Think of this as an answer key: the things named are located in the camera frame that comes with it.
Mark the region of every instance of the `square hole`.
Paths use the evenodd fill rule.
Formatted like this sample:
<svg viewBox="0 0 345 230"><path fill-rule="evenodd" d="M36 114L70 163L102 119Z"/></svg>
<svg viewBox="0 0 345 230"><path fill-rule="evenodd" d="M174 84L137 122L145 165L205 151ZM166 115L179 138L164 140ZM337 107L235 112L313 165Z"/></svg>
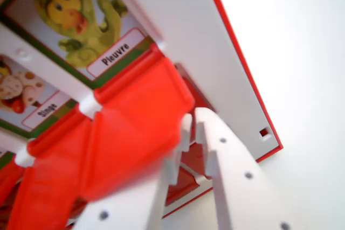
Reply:
<svg viewBox="0 0 345 230"><path fill-rule="evenodd" d="M262 141L268 140L272 134L270 128L266 127L260 131Z"/></svg>

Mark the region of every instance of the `cartoon character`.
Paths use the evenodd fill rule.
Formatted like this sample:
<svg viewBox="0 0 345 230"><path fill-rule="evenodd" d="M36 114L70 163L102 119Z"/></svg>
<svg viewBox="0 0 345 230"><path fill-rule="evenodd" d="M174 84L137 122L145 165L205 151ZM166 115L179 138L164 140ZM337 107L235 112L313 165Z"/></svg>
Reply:
<svg viewBox="0 0 345 230"><path fill-rule="evenodd" d="M15 113L23 113L25 108L40 106L37 101L44 92L44 81L30 71L12 73L0 56L0 108Z"/></svg>
<svg viewBox="0 0 345 230"><path fill-rule="evenodd" d="M54 31L68 37L59 41L66 61L86 67L120 39L121 17L127 7L121 0L97 0L105 18L96 21L92 0L35 0L41 19Z"/></svg>

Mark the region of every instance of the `card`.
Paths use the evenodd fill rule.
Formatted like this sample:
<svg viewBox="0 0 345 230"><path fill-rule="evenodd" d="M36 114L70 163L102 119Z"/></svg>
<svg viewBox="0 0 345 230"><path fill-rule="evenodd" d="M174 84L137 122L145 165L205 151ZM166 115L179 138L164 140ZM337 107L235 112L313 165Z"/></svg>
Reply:
<svg viewBox="0 0 345 230"><path fill-rule="evenodd" d="M0 54L0 126L37 137L74 105L68 95Z"/></svg>
<svg viewBox="0 0 345 230"><path fill-rule="evenodd" d="M6 0L0 19L93 89L153 42L122 0Z"/></svg>

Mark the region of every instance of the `red clip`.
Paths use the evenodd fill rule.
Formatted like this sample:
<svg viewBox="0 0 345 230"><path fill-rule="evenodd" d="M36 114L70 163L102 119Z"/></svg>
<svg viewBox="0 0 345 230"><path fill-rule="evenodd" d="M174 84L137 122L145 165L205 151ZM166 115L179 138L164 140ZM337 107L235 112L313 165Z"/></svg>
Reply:
<svg viewBox="0 0 345 230"><path fill-rule="evenodd" d="M180 123L194 104L174 64L155 44L95 91L103 105L93 121L82 196L99 199L180 141Z"/></svg>

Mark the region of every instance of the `white wall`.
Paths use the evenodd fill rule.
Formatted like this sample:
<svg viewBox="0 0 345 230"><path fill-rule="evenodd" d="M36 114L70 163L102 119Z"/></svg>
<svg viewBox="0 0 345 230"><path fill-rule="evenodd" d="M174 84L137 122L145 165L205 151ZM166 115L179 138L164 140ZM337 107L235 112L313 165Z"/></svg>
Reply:
<svg viewBox="0 0 345 230"><path fill-rule="evenodd" d="M261 167L309 229L345 229L345 0L223 4L285 146ZM214 208L210 192L163 229L215 229Z"/></svg>

